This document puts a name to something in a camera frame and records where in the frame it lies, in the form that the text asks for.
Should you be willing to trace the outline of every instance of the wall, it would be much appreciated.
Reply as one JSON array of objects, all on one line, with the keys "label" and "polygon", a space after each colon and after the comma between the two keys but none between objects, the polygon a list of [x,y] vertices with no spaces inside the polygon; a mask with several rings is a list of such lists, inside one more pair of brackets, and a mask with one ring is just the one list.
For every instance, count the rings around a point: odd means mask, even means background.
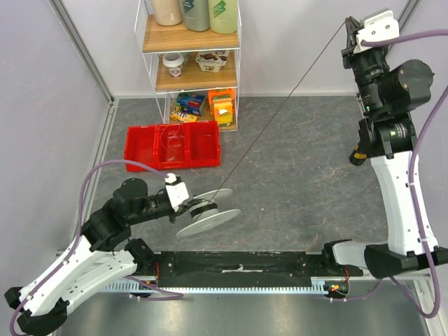
[{"label": "wall", "polygon": [[[447,2],[445,0],[422,1],[411,17],[404,34],[430,29],[446,29]],[[448,38],[436,37],[402,43],[395,46],[389,64],[395,67],[406,60],[416,58],[427,63],[435,73],[431,88],[433,98],[412,113],[418,130],[423,126],[431,109],[448,84]],[[441,246],[448,247],[448,101],[440,109],[430,132],[424,139],[420,154],[420,176],[426,209],[433,231]],[[448,313],[448,266],[440,266],[442,306]]]},{"label": "wall", "polygon": [[[241,0],[241,93],[287,95],[346,16],[362,18],[389,7],[397,17],[405,2]],[[113,95],[153,97],[134,34],[139,0],[64,3]],[[343,29],[296,93],[336,95],[355,91],[350,71],[342,67],[340,50],[345,43]]]},{"label": "wall", "polygon": [[[0,293],[65,249],[107,102],[47,1],[0,9]],[[1,299],[0,335],[12,310]]]},{"label": "wall", "polygon": [[113,96],[152,96],[134,33],[139,0],[63,0]]}]

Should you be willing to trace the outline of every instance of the red tray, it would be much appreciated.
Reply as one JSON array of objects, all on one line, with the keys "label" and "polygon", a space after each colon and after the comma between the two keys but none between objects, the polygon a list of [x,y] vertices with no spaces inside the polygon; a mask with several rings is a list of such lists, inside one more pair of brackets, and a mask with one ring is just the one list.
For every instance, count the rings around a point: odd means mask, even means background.
[{"label": "red tray", "polygon": [[[131,126],[127,130],[124,157],[159,170],[219,166],[218,123]],[[144,171],[131,164],[126,164],[126,170]]]}]

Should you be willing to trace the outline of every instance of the white disc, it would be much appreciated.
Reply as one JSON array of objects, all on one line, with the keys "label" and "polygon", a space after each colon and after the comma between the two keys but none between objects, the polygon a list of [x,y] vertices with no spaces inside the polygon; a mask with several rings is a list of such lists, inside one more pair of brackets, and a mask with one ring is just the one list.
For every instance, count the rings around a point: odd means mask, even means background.
[{"label": "white disc", "polygon": [[182,238],[190,235],[195,235],[203,231],[207,231],[218,225],[224,224],[227,221],[230,221],[232,218],[238,216],[240,212],[241,210],[239,209],[233,209],[217,213],[216,215],[212,215],[204,219],[200,219],[199,221],[194,222],[193,224],[177,232],[176,237]]},{"label": "white disc", "polygon": [[209,191],[209,192],[206,192],[199,196],[195,196],[194,198],[195,198],[195,200],[206,200],[206,201],[210,201],[211,198],[213,198],[214,200],[219,200],[222,198],[232,196],[232,193],[233,193],[232,189],[220,189],[220,190],[218,190],[218,192],[216,192],[216,190]]}]

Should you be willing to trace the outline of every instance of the robotic arm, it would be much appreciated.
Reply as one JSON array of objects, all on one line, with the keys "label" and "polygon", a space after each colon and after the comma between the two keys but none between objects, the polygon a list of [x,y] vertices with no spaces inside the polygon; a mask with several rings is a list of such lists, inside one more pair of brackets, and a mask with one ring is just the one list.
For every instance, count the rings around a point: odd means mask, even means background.
[{"label": "robotic arm", "polygon": [[[195,206],[198,199],[188,192],[181,179],[168,174],[165,188],[156,195],[148,195],[148,186],[138,178],[126,180],[113,197],[94,212],[82,228],[77,246],[73,241],[65,252],[35,281],[23,288],[10,288],[5,298],[16,309],[28,297],[17,322],[23,332],[45,336],[58,329],[90,296],[109,283],[127,275],[148,273],[154,265],[154,253],[142,239],[133,239],[125,249],[95,266],[106,258],[121,242],[131,236],[131,226],[168,217],[174,221]],[[64,266],[32,296],[29,293],[58,266],[71,249],[75,252]]]},{"label": "robotic arm", "polygon": [[[399,36],[398,22],[391,10],[358,22],[346,19],[347,47],[342,51],[345,69],[352,69],[358,86],[358,102],[363,113],[359,121],[359,142],[349,159],[361,165],[368,158],[379,180],[386,209],[388,241],[366,244],[354,241],[328,243],[333,260],[339,265],[367,268],[382,279],[428,267],[417,227],[408,185],[408,167],[417,133],[410,112],[431,98],[431,68],[411,59],[390,70],[387,47],[371,48],[362,41],[383,41]],[[436,265],[448,263],[448,250],[438,246],[421,194],[418,170],[414,184],[427,242]]]}]

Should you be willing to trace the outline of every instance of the shelving unit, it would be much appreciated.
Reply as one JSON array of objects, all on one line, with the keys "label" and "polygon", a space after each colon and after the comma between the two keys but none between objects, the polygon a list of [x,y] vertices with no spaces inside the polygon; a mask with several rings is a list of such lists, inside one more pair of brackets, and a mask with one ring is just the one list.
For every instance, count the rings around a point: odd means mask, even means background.
[{"label": "shelving unit", "polygon": [[[169,118],[169,112],[173,106],[172,101],[178,93],[234,88],[236,91],[235,122],[232,126],[220,127],[220,130],[238,129],[242,35],[240,15],[238,30],[233,34],[217,34],[211,29],[196,32],[187,29],[183,23],[170,27],[158,25],[151,13],[151,8],[147,8],[144,0],[140,0],[135,33],[148,67],[148,75],[164,123],[173,122]],[[217,73],[203,72],[195,59],[197,52],[205,50],[231,50],[227,64]],[[188,63],[184,64],[182,77],[174,78],[169,75],[168,70],[162,64],[162,57],[165,53],[190,53]],[[213,120],[213,116],[210,113],[205,113],[200,120]]]}]

